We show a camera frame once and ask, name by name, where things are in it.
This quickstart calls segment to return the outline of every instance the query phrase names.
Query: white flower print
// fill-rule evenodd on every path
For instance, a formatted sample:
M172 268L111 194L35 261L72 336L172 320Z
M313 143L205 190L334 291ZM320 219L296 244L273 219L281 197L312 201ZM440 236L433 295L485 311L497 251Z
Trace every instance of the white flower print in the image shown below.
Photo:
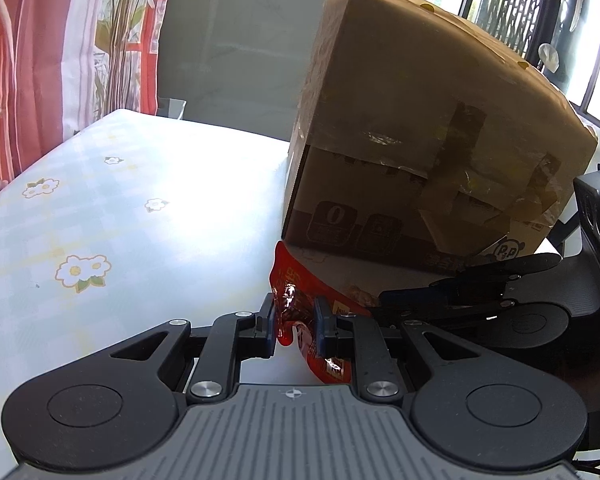
M102 254L91 258L79 258L72 254L56 270L56 280L67 288L75 287L82 292L88 286L105 286L104 276L111 269L111 263Z
M22 192L24 198L32 198L36 195L53 193L60 184L59 180L52 178L41 178L37 182L29 182L27 189Z
M163 209L168 203L169 202L161 198L151 198L146 201L146 204L144 204L144 208L147 210L148 213L150 213L151 211L160 211L160 209Z

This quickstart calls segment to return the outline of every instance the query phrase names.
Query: table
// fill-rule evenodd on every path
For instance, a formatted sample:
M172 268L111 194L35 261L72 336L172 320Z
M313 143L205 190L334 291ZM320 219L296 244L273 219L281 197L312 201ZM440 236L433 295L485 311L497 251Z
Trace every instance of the table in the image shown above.
M259 310L287 149L119 110L9 184L0 193L0 410L24 381L166 320L205 326ZM245 362L243 380L318 383L296 345L262 361ZM0 429L0 478L14 465Z

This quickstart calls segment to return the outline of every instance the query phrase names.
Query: cardboard box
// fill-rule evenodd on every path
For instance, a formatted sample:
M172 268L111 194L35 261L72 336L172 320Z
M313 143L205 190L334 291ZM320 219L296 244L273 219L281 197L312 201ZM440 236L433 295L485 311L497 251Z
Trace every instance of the cardboard box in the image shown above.
M326 0L283 239L448 273L532 254L596 145L544 76L473 24L425 0Z

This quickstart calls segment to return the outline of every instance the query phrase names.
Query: red snack package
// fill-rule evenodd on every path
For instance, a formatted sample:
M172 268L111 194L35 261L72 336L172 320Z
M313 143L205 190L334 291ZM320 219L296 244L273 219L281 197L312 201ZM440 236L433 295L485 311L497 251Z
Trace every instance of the red snack package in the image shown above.
M344 294L321 282L286 249L276 245L276 257L269 275L274 296L278 342L288 346L298 330L298 346L310 370L324 383L349 383L351 363L342 359L323 359L315 353L314 299L324 296L334 314L353 312L369 316L369 311Z

